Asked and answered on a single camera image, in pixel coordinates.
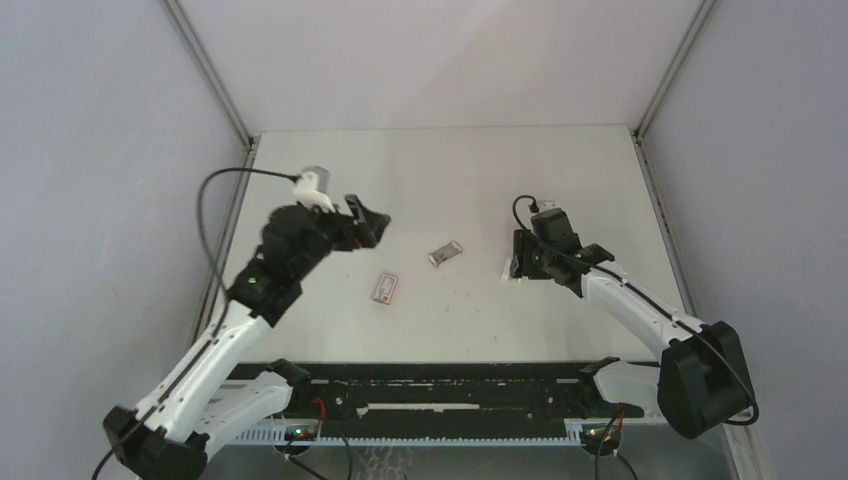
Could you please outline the red white staple box sleeve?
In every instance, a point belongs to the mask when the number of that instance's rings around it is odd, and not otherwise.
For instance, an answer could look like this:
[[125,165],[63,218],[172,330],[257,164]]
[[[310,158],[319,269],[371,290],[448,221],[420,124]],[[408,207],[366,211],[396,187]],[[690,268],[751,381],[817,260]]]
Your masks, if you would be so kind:
[[382,305],[390,305],[397,285],[398,277],[396,275],[391,273],[382,273],[375,286],[372,300]]

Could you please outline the white stapler base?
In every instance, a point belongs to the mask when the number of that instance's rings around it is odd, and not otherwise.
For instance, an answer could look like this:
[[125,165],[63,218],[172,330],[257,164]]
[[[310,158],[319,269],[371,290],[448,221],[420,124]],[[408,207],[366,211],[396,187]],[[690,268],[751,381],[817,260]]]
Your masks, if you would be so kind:
[[506,260],[501,280],[504,282],[519,282],[521,280],[520,261],[516,256],[510,256]]

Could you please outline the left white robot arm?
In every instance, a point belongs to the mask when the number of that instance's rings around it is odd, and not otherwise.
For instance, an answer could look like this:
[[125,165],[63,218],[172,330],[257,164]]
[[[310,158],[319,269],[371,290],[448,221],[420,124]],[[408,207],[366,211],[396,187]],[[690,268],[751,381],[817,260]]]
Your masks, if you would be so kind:
[[114,407],[103,426],[116,459],[141,479],[197,479],[209,460],[261,419],[305,414],[308,373],[279,361],[220,401],[213,397],[241,357],[272,331],[331,252],[375,248],[391,223],[355,195],[349,214],[298,202],[274,210],[253,257],[212,322],[169,375],[134,407]]

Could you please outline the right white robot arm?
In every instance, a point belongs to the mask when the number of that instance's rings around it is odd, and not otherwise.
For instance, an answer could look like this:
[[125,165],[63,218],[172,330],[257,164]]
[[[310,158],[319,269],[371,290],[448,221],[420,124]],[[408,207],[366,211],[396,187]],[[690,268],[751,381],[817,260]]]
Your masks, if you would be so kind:
[[583,244],[567,214],[527,196],[531,214],[513,233],[510,280],[551,280],[601,308],[633,334],[657,365],[606,357],[578,377],[578,402],[592,416],[616,404],[661,415],[694,439],[720,425],[750,426],[760,417],[741,340],[725,322],[707,324],[634,282],[615,256]]

